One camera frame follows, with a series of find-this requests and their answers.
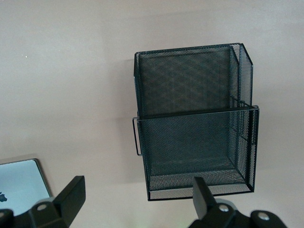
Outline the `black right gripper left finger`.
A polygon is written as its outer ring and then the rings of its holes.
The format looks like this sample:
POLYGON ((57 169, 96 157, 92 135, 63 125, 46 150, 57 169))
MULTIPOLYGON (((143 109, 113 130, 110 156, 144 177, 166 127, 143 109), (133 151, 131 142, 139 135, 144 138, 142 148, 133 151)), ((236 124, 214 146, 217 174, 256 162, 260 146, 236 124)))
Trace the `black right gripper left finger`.
POLYGON ((42 199, 26 212, 15 216, 0 210, 2 228, 68 228, 85 202, 85 177, 75 176, 54 198, 42 199))

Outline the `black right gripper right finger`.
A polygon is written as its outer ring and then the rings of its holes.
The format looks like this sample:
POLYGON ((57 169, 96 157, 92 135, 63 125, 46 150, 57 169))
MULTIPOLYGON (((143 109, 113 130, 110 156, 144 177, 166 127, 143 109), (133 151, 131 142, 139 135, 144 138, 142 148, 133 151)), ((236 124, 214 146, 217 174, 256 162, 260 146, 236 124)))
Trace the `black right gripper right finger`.
POLYGON ((285 228, 286 224, 274 213, 254 210, 247 217, 231 203, 217 202, 204 179, 193 181, 193 204, 198 219, 191 228, 285 228))

